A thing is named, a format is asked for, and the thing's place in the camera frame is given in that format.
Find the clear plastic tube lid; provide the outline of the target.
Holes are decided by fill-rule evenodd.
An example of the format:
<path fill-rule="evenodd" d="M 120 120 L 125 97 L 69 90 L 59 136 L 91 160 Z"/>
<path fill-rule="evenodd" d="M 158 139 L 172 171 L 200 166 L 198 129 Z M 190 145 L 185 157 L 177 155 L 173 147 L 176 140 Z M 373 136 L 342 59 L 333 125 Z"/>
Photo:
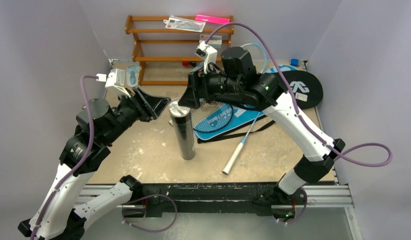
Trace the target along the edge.
<path fill-rule="evenodd" d="M 190 110 L 189 107 L 180 106 L 177 100 L 169 104 L 169 113 L 176 118 L 186 117 L 190 113 Z"/>

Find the black shuttlecock tube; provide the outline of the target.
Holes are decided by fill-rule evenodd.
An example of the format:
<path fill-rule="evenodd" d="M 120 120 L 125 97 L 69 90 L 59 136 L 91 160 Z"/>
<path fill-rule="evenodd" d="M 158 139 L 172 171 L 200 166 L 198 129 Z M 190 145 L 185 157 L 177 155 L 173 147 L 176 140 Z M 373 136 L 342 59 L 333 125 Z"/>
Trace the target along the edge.
<path fill-rule="evenodd" d="M 179 97 L 174 98 L 171 102 L 179 101 L 179 99 Z M 170 121 L 175 132 L 181 157 L 184 160 L 192 160 L 195 157 L 196 152 L 191 109 L 190 113 L 185 117 L 174 117 L 170 114 Z"/>

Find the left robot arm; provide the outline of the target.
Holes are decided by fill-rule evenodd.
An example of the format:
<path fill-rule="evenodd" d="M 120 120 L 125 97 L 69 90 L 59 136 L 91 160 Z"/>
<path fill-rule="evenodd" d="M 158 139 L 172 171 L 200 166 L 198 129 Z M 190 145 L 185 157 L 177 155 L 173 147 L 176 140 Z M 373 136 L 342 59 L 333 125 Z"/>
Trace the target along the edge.
<path fill-rule="evenodd" d="M 23 220 L 18 230 L 31 239 L 79 240 L 88 227 L 118 205 L 138 204 L 143 184 L 131 175 L 93 200 L 76 205 L 86 183 L 110 154 L 110 147 L 136 121 L 156 120 L 170 98 L 154 96 L 139 87 L 120 96 L 111 107 L 103 98 L 90 99 L 77 114 L 74 135 L 59 157 L 54 181 L 34 217 Z"/>

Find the black Crossway racket bag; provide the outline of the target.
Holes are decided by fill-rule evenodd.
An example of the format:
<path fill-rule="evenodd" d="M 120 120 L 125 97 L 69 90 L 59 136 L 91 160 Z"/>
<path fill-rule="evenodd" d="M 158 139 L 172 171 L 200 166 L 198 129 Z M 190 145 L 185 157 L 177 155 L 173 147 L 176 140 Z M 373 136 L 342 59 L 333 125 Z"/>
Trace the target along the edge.
<path fill-rule="evenodd" d="M 313 74 L 301 70 L 288 70 L 282 73 L 289 83 L 300 109 L 314 108 L 323 100 L 323 86 Z"/>

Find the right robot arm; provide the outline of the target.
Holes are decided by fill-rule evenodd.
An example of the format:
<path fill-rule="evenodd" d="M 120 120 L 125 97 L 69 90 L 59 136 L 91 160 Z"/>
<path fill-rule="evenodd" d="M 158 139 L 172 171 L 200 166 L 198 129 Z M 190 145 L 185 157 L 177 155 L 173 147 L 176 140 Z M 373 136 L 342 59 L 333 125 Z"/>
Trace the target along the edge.
<path fill-rule="evenodd" d="M 204 100 L 252 107 L 281 126 L 302 150 L 300 161 L 275 187 L 279 203 L 287 203 L 299 188 L 318 182 L 329 172 L 345 143 L 325 134 L 299 109 L 287 82 L 294 71 L 258 73 L 251 54 L 239 46 L 221 53 L 223 70 L 209 69 L 217 55 L 212 46 L 201 43 L 195 53 L 202 63 L 188 74 L 180 106 L 198 109 Z"/>

